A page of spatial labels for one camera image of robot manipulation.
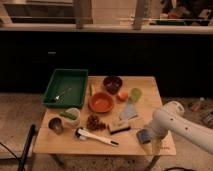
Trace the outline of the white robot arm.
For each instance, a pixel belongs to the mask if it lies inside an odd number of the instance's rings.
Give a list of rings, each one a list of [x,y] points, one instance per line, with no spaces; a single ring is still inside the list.
[[[148,124],[151,138],[164,139],[171,131],[213,155],[213,130],[188,121],[183,117],[184,112],[184,107],[177,101],[155,109]]]

